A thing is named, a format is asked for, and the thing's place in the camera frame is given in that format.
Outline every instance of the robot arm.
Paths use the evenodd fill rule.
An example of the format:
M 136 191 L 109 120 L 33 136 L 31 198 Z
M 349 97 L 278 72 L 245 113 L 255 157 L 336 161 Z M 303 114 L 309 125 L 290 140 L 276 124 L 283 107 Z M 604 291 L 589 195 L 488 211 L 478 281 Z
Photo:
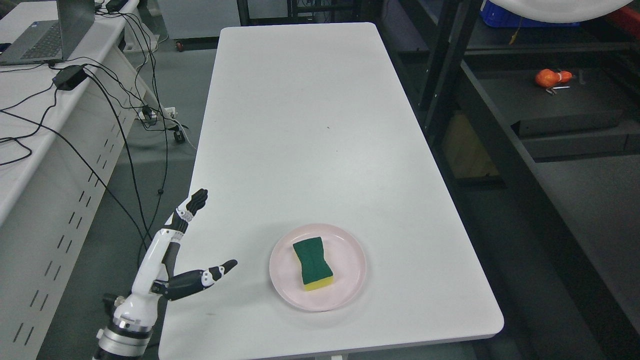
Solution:
M 220 266 L 173 276 L 180 241 L 206 200 L 207 190 L 200 189 L 180 204 L 156 232 L 138 269 L 131 294 L 115 300 L 113 321 L 98 331 L 99 349 L 93 360 L 139 359 L 151 338 L 160 296 L 177 300 L 210 288 L 237 265 L 236 260 L 229 260 Z

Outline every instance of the black cable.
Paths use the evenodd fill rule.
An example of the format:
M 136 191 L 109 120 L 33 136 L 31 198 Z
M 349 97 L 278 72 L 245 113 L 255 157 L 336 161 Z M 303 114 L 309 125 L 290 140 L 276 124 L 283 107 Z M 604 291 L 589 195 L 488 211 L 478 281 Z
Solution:
M 92 75 L 94 75 L 94 76 L 95 76 L 95 74 L 94 74 L 92 71 L 90 71 L 90 70 L 88 70 L 88 69 L 87 69 L 87 71 L 88 71 L 89 73 L 91 73 Z M 109 101 L 109 104 L 110 104 L 111 106 L 113 106 L 113 105 L 112 105 L 112 103 L 111 103 L 111 101 L 108 99 L 108 97 L 109 97 L 109 96 L 114 97 L 114 96 L 113 96 L 113 95 L 111 95 L 111 94 L 109 94 L 109 92 L 106 90 L 106 87 L 104 86 L 104 84 L 102 84 L 102 81 L 100 81 L 99 79 L 97 79 L 97 78 L 95 78 L 95 77 L 92 77 L 92 76 L 90 76 L 90 78 L 91 78 L 94 82 L 96 82 L 96 85 L 98 85 L 98 86 L 100 87 L 100 89 L 102 90 L 102 93 L 105 95 L 105 98 Z M 163 177 L 163 182 L 162 182 L 162 185 L 161 185 L 161 189 L 163 189 L 163 188 L 164 188 L 164 186 L 165 186 L 165 184 L 166 184 L 166 177 L 167 177 L 167 174 L 168 174 L 168 161 L 169 161 L 169 159 L 168 159 L 168 146 L 169 146 L 169 145 L 168 145 L 168 137 L 167 137 L 167 135 L 166 135 L 166 125 L 165 125 L 165 130 L 164 130 L 164 132 L 165 132 L 165 135 L 164 135 L 164 141 L 165 141 L 165 161 L 164 161 L 164 177 Z M 136 182 L 135 182 L 135 180 L 134 180 L 134 187 L 136 187 L 136 191 L 137 191 L 137 186 L 136 186 Z M 141 253 L 141 251 L 142 251 L 142 248 L 143 248 L 143 247 L 144 247 L 145 249 L 147 248 L 146 239 L 147 239 L 147 238 L 149 238 L 149 240 L 152 240 L 152 238 L 151 238 L 151 236 L 150 236 L 150 229 L 151 229 L 151 227 L 152 227 L 153 223 L 155 222 L 155 219 L 156 219 L 156 216 L 157 216 L 157 212 L 158 212 L 158 210 L 159 210 L 160 201 L 161 201 L 161 198 L 162 198 L 162 192 L 160 192 L 160 191 L 159 191 L 159 194 L 158 194 L 158 195 L 159 195 L 159 196 L 158 196 L 158 200 L 157 200 L 157 202 L 156 202 L 156 206 L 155 206 L 155 210 L 154 210 L 153 217 L 152 217 L 152 219 L 151 219 L 151 221 L 150 221 L 150 223 L 149 223 L 149 225 L 148 225 L 148 226 L 145 224 L 145 231 L 146 231 L 146 233 L 145 233 L 145 235 L 142 237 L 142 238 L 143 238 L 143 240 L 141 241 L 140 246 L 138 247 L 138 257 L 137 257 L 137 259 L 138 259 L 138 260 L 137 260 L 137 262 L 138 262 L 138 268 L 140 267 L 140 253 Z
M 46 88 L 46 89 L 44 89 L 44 90 L 42 90 L 42 91 L 39 91 L 39 92 L 37 92 L 37 93 L 35 93 L 35 94 L 31 94 L 31 95 L 29 95 L 29 96 L 25 97 L 25 98 L 24 98 L 23 100 L 21 100 L 20 102 L 18 102 L 18 103 L 16 103 L 16 104 L 14 104 L 14 105 L 11 105 L 11 106 L 7 106 L 6 108 L 3 108 L 2 110 L 9 110 L 9 109 L 11 109 L 11 108 L 14 108 L 14 107 L 16 107 L 16 106 L 18 106 L 18 105 L 20 105 L 20 104 L 24 103 L 25 101 L 29 100 L 30 98 L 32 98 L 32 97 L 34 97 L 34 96 L 37 96 L 37 95 L 40 95 L 40 94 L 42 94 L 42 93 L 44 93 L 44 92 L 49 91 L 52 87 L 53 87 L 53 82 L 51 82 L 51 85 L 49 85 L 49 87 L 48 87 L 48 88 Z
M 35 69 L 35 68 L 41 67 L 42 65 L 44 65 L 44 64 L 42 63 L 42 64 L 36 65 L 36 66 L 34 66 L 34 67 L 28 67 L 28 68 L 26 68 L 26 69 L 2 70 L 2 71 L 0 71 L 0 73 L 4 73 L 4 72 L 14 72 L 14 71 L 33 70 L 33 69 Z
M 67 143 L 67 145 L 69 145 L 69 147 L 71 147 L 71 149 L 76 153 L 76 155 L 78 155 L 80 160 L 89 168 L 89 170 L 91 170 L 91 173 L 96 176 L 96 178 L 98 179 L 100 184 L 102 184 L 104 186 L 104 189 L 109 193 L 109 195 L 113 198 L 113 200 L 115 200 L 115 202 L 120 206 L 120 208 L 122 208 L 122 210 L 124 210 L 125 214 L 127 214 L 129 219 L 131 219 L 131 222 L 133 223 L 133 225 L 138 230 L 138 234 L 140 235 L 140 238 L 142 238 L 142 231 L 140 230 L 140 226 L 138 226 L 138 223 L 135 221 L 135 219 L 133 219 L 131 214 L 127 211 L 127 208 L 124 207 L 124 205 L 118 200 L 116 195 L 111 191 L 111 189 L 109 189 L 107 184 L 102 180 L 100 175 L 98 175 L 98 173 L 93 169 L 93 167 L 91 165 L 89 165 L 89 163 L 84 159 L 84 157 L 80 154 L 80 152 L 76 149 L 76 147 L 74 147 L 73 144 L 71 144 L 71 142 L 69 140 L 67 140 L 67 138 L 65 138 L 61 133 L 55 131 L 54 129 L 50 128 L 49 126 L 46 126 L 44 124 L 39 124 L 39 123 L 37 123 L 37 122 L 35 122 L 33 120 L 27 119 L 26 117 L 21 117 L 20 115 L 16 115 L 14 113 L 10 113 L 10 112 L 5 111 L 5 110 L 0 110 L 0 113 L 4 113 L 4 114 L 7 114 L 9 116 L 13 116 L 15 118 L 24 120 L 26 122 L 30 122 L 32 124 L 38 125 L 39 127 L 43 127 L 44 129 L 47 129 L 47 130 L 51 131 L 52 133 L 57 135 L 59 138 L 61 138 L 65 143 Z
M 91 74 L 95 77 L 95 74 L 94 74 L 92 71 L 90 71 L 90 70 L 87 70 L 87 71 L 88 71 L 89 73 L 91 73 Z M 117 100 L 117 98 L 116 98 L 115 96 L 111 95 L 111 94 L 106 90 L 106 87 L 104 86 L 104 84 L 102 83 L 102 81 L 101 81 L 100 79 L 98 79 L 97 77 L 92 78 L 92 79 L 93 79 L 94 81 L 98 81 L 98 82 L 99 82 L 99 84 L 100 84 L 100 86 L 102 87 L 102 89 L 103 89 L 104 93 L 106 93 L 108 96 L 111 96 L 112 98 L 114 98 L 114 99 L 116 99 L 116 100 Z M 162 183 L 161 188 L 164 188 L 164 185 L 165 185 L 165 183 L 166 183 L 166 176 L 167 176 L 167 173 L 168 173 L 168 162 L 169 162 L 169 159 L 168 159 L 168 138 L 167 138 L 167 136 L 165 135 L 165 162 L 164 162 L 165 168 L 164 168 L 164 177 L 163 177 L 163 183 Z M 153 221 L 154 221 L 154 220 L 155 220 L 155 218 L 156 218 L 158 208 L 159 208 L 159 200 L 158 200 L 158 203 L 156 204 L 156 209 L 155 209 L 155 211 L 154 211 L 154 216 L 152 217 L 152 222 L 150 223 L 150 226 L 151 226 L 151 224 L 153 224 Z
M 116 119 L 116 123 L 118 124 L 118 128 L 120 129 L 120 133 L 122 134 L 122 140 L 124 140 L 124 147 L 127 151 L 127 157 L 129 159 L 129 168 L 131 169 L 131 177 L 133 179 L 133 187 L 136 192 L 136 200 L 138 201 L 138 209 L 140 211 L 140 217 L 142 218 L 142 226 L 144 227 L 144 229 L 147 231 L 147 234 L 148 234 L 147 221 L 145 220 L 145 214 L 142 208 L 142 201 L 140 200 L 140 191 L 138 190 L 138 182 L 136 180 L 136 171 L 133 167 L 131 150 L 129 149 L 129 142 L 127 141 L 127 137 L 125 136 L 124 129 L 122 128 L 122 123 L 120 122 L 120 118 L 118 118 L 118 113 L 113 107 L 113 103 L 111 103 L 111 100 L 109 99 L 109 96 L 107 95 L 105 89 L 102 88 L 101 83 L 99 83 L 99 81 L 97 81 L 93 76 L 87 75 L 87 77 L 90 78 L 98 86 L 98 89 L 100 89 L 100 91 L 104 95 L 105 99 L 107 100 L 107 103 L 109 104 L 109 107 L 111 108 L 111 111 L 113 112 L 113 116 Z
M 144 31 L 144 29 L 142 28 L 142 25 L 141 25 L 142 20 L 140 18 L 138 18 L 137 16 L 131 15 L 131 14 L 128 14 L 128 13 L 116 12 L 116 15 L 125 17 L 125 20 L 127 21 L 128 25 L 133 29 L 133 26 L 129 22 L 129 19 L 131 19 L 131 21 L 133 21 L 133 23 L 135 23 L 137 25 L 138 29 L 140 30 L 140 33 L 142 34 L 142 37 L 143 37 L 143 39 L 145 41 L 145 45 L 147 46 L 147 50 L 149 52 L 149 56 L 148 57 L 149 57 L 149 59 L 151 61 L 151 66 L 152 66 L 152 91 L 154 92 L 154 95 L 156 97 L 156 100 L 158 101 L 158 104 L 161 104 L 160 96 L 159 96 L 158 91 L 157 91 L 156 57 L 153 55 L 153 50 L 151 50 L 151 45 L 150 45 L 151 38 L 147 35 L 146 31 Z M 137 36 L 135 31 L 133 31 L 133 33 L 134 33 L 134 37 L 135 37 L 136 41 L 138 42 L 138 45 L 142 49 L 143 47 L 142 47 L 142 44 L 140 42 L 140 39 L 138 38 L 138 36 Z M 164 140 L 165 140 L 165 146 L 166 146 L 165 147 L 165 149 L 166 149 L 166 151 L 165 151 L 165 165 L 166 165 L 166 167 L 165 167 L 165 171 L 164 171 L 163 184 L 162 184 L 162 188 L 164 188 L 164 185 L 166 184 L 166 176 L 167 176 L 167 173 L 168 173 L 168 136 L 166 134 L 166 130 L 167 130 L 166 122 L 165 122 L 166 117 L 164 116 L 164 113 L 161 111 L 161 109 L 158 109 L 158 111 L 156 113 L 156 116 L 158 116 L 158 115 L 162 116 L 162 118 L 163 118 L 163 127 L 164 127 L 163 131 L 164 131 Z M 154 214 L 154 216 L 152 218 L 152 222 L 155 220 L 156 215 L 157 215 L 157 208 L 156 208 L 156 213 Z
M 21 100 L 20 102 L 18 102 L 17 104 L 11 105 L 11 106 L 9 106 L 7 108 L 0 109 L 0 111 L 5 113 L 5 114 L 14 116 L 11 113 L 8 113 L 6 111 L 9 110 L 10 108 L 14 108 L 14 107 L 24 103 L 25 101 L 27 101 L 28 99 L 30 99 L 30 98 L 32 98 L 32 97 L 34 97 L 36 95 L 40 95 L 40 94 L 42 94 L 42 93 L 44 93 L 46 91 L 49 91 L 49 89 L 51 89 L 52 87 L 53 87 L 53 82 L 51 83 L 51 86 L 49 88 L 46 88 L 45 90 L 39 91 L 39 92 L 37 92 L 35 94 L 29 95 L 26 98 L 24 98 L 23 100 Z M 36 123 L 36 124 L 38 124 L 38 127 L 34 131 L 32 131 L 31 133 L 26 134 L 26 135 L 7 136 L 7 137 L 0 138 L 0 144 L 6 143 L 6 142 L 9 142 L 9 141 L 13 141 L 13 142 L 17 143 L 22 148 L 24 148 L 24 149 L 26 149 L 28 151 L 28 153 L 26 155 L 24 155 L 24 156 L 21 156 L 19 158 L 16 158 L 16 159 L 13 159 L 13 160 L 10 160 L 10 161 L 5 161 L 3 163 L 0 163 L 0 166 L 9 165 L 9 164 L 18 162 L 20 160 L 23 160 L 23 159 L 26 159 L 26 158 L 30 157 L 33 154 L 33 151 L 31 150 L 31 148 L 29 148 L 27 145 L 24 145 L 22 142 L 20 142 L 20 139 L 24 139 L 24 138 L 28 138 L 30 136 L 33 136 L 38 132 L 38 130 L 40 130 L 40 128 L 42 127 L 42 123 L 44 122 L 44 118 L 47 116 L 47 113 L 49 112 L 49 110 L 51 110 L 52 108 L 54 108 L 58 104 L 58 96 L 57 95 L 58 95 L 58 89 L 56 89 L 56 91 L 53 94 L 53 104 L 50 105 L 49 107 L 47 107 L 47 109 L 44 111 L 44 113 L 42 114 L 42 117 L 40 118 L 40 123 Z
M 151 45 L 150 45 L 150 43 L 151 43 L 151 39 L 150 39 L 150 37 L 146 34 L 146 32 L 144 31 L 144 29 L 142 28 L 142 25 L 141 25 L 142 20 L 140 20 L 140 22 L 138 22 L 138 21 L 136 21 L 136 19 L 138 19 L 137 17 L 135 17 L 135 16 L 133 16 L 133 15 L 131 15 L 131 14 L 127 14 L 127 13 L 120 13 L 120 12 L 116 12 L 115 14 L 108 14 L 108 13 L 107 13 L 107 14 L 105 14 L 104 12 L 99 12 L 98 14 L 99 14 L 99 15 L 102 15 L 103 17 L 118 17 L 118 16 L 125 17 L 125 20 L 127 21 L 127 24 L 128 24 L 128 25 L 131 27 L 131 29 L 133 30 L 134 38 L 136 39 L 136 41 L 137 41 L 138 45 L 140 46 L 140 49 L 143 49 L 142 43 L 140 42 L 140 38 L 139 38 L 139 37 L 138 37 L 138 35 L 136 34 L 136 32 L 135 32 L 135 30 L 134 30 L 134 27 L 133 27 L 133 25 L 131 25 L 131 22 L 130 22 L 129 20 L 133 21 L 133 23 L 135 23 L 135 25 L 137 25 L 138 29 L 140 30 L 140 33 L 142 34 L 142 37 L 143 37 L 143 39 L 144 39 L 144 41 L 145 41 L 145 45 L 146 45 L 147 51 L 148 51 L 148 53 L 149 53 L 148 58 L 149 58 L 149 60 L 150 60 L 150 62 L 151 62 L 151 67 L 152 67 L 152 91 L 153 91 L 153 93 L 154 93 L 154 96 L 156 97 L 156 100 L 157 100 L 157 102 L 158 102 L 158 105 L 159 105 L 159 106 L 162 106 L 162 105 L 161 105 L 161 104 L 162 104 L 162 102 L 160 101 L 160 96 L 159 96 L 158 91 L 157 91 L 157 81 L 156 81 L 156 58 L 155 58 L 155 56 L 153 55 L 153 51 L 151 50 Z M 139 98 L 141 98 L 141 95 L 140 95 L 140 91 L 138 90 L 138 82 L 137 82 L 137 81 L 138 81 L 138 76 L 140 75 L 140 70 L 142 69 L 142 67 L 143 67 L 146 63 L 147 63 L 147 57 L 145 56 L 145 59 L 144 59 L 144 61 L 143 61 L 143 64 L 142 64 L 142 65 L 139 67 L 139 69 L 136 71 L 136 77 L 134 78 L 134 86 L 136 87 L 136 91 L 138 92 L 138 97 L 139 97 Z M 167 118 L 164 116 L 164 113 L 163 113 L 163 111 L 161 111 L 161 109 L 158 109 L 158 111 L 156 112 L 156 116 L 158 116 L 158 115 L 159 115 L 159 116 L 161 116 L 161 117 L 162 117 L 162 119 L 163 119 L 163 132 L 164 132 L 164 142 L 165 142 L 165 163 L 164 163 L 164 164 L 165 164 L 165 168 L 164 168 L 164 177 L 163 177 L 162 187 L 161 187 L 161 189 L 159 189 L 159 191 L 158 191 L 158 195 L 159 195 L 159 196 L 158 196 L 158 201 L 157 201 L 157 204 L 156 204 L 156 209 L 155 209 L 155 211 L 154 211 L 154 215 L 153 215 L 153 217 L 152 217 L 152 219 L 151 219 L 151 222 L 150 222 L 149 227 L 147 227 L 147 226 L 145 225 L 145 229 L 146 229 L 146 232 L 147 232 L 147 233 L 146 233 L 146 234 L 145 234 L 145 236 L 143 237 L 143 241 L 145 241 L 147 237 L 149 237 L 149 238 L 150 238 L 150 236 L 149 236 L 150 227 L 153 225 L 153 223 L 154 223 L 154 221 L 155 221 L 155 219 L 156 219 L 157 211 L 158 211 L 158 209 L 159 209 L 159 205 L 160 205 L 160 201 L 161 201 L 161 197 L 162 197 L 163 189 L 164 189 L 164 186 L 165 186 L 165 184 L 166 184 L 166 177 L 167 177 L 167 173 L 168 173 L 169 143 L 168 143 L 168 135 L 167 135 L 167 133 L 166 133 L 166 131 L 167 131 L 167 128 L 166 128 L 166 119 L 167 119 Z M 139 247 L 139 251 L 138 251 L 138 267 L 140 267 L 140 252 L 141 252 L 141 247 Z

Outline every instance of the white desk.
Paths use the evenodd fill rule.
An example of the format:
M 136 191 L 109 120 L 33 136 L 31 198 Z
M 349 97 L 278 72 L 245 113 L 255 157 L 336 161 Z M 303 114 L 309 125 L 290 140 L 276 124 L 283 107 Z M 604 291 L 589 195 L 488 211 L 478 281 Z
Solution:
M 123 12 L 133 11 L 132 0 Z M 35 20 L 56 19 L 55 2 L 21 3 L 0 21 L 0 42 L 13 42 Z M 123 18 L 97 17 L 71 58 L 87 56 L 113 69 L 128 89 L 134 69 L 116 45 Z M 72 63 L 91 63 L 86 59 Z M 0 67 L 2 70 L 25 69 Z M 108 91 L 124 104 L 128 97 L 101 70 Z M 0 73 L 0 108 L 46 89 L 57 72 L 42 66 L 34 70 Z M 138 88 L 149 97 L 139 81 Z M 39 121 L 53 102 L 53 90 L 9 111 Z M 125 135 L 135 111 L 119 106 Z M 124 144 L 122 133 L 103 94 L 86 80 L 73 91 L 58 92 L 58 105 L 44 120 L 67 137 L 107 182 Z M 30 133 L 35 126 L 0 114 L 0 136 Z M 33 154 L 0 167 L 0 357 L 34 359 L 64 292 L 104 188 L 71 148 L 52 132 L 41 129 L 21 140 Z M 0 162 L 26 151 L 13 142 L 0 144 Z
M 372 24 L 227 28 L 191 191 L 209 189 L 176 272 L 239 264 L 168 304 L 161 359 L 331 355 L 493 336 L 504 324 Z M 269 256 L 290 230 L 333 224 L 368 273 L 342 308 L 286 303 Z

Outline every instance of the sponge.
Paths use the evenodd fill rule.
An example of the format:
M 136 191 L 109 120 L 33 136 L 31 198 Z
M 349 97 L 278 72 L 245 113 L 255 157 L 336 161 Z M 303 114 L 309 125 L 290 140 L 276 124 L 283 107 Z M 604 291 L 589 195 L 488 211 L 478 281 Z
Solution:
M 302 265 L 302 283 L 311 291 L 331 285 L 333 272 L 324 260 L 322 238 L 311 238 L 293 244 Z

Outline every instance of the black metal shelf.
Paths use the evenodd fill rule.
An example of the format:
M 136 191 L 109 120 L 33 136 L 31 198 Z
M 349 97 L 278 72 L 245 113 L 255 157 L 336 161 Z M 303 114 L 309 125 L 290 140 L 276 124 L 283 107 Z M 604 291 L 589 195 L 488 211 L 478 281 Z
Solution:
M 640 358 L 637 304 L 625 302 L 625 297 L 640 295 L 634 289 L 639 275 L 632 257 L 637 254 L 630 257 L 611 249 L 603 259 L 588 251 L 611 237 L 618 247 L 637 248 L 628 229 L 640 233 L 640 224 L 613 220 L 627 218 L 640 206 L 640 170 L 635 170 L 640 163 L 637 44 L 604 19 L 595 19 L 575 28 L 522 28 L 516 42 L 508 45 L 515 29 L 491 28 L 476 14 L 464 12 L 477 6 L 476 0 L 398 1 L 430 50 L 400 52 L 392 59 L 403 73 L 401 81 L 431 148 L 441 151 L 451 110 L 459 106 L 505 184 L 518 194 L 521 209 L 603 352 L 611 359 Z M 452 13 L 452 4 L 460 4 L 457 14 Z M 439 19 L 445 5 L 448 26 Z M 475 23 L 460 26 L 470 17 L 476 18 Z M 443 34 L 443 28 L 449 33 Z M 437 74 L 432 64 L 437 65 Z M 533 81 L 544 68 L 572 70 L 577 78 L 568 84 L 568 92 L 558 90 L 551 96 Z M 601 119 L 595 113 L 619 120 L 620 125 L 599 129 L 603 125 L 598 125 Z M 591 117 L 594 124 L 527 136 L 518 128 L 527 117 L 542 121 Z M 554 142 L 559 152 L 549 151 Z M 567 183 L 568 179 L 579 183 Z M 564 193 L 572 186 L 584 188 L 584 199 L 589 200 L 575 194 L 569 199 Z M 584 223 L 588 211 L 601 211 L 605 220 Z M 593 224 L 602 226 L 605 234 L 585 234 L 583 229 Z M 614 256 L 628 269 L 626 277 L 603 265 Z M 616 283 L 612 274 L 634 282 Z

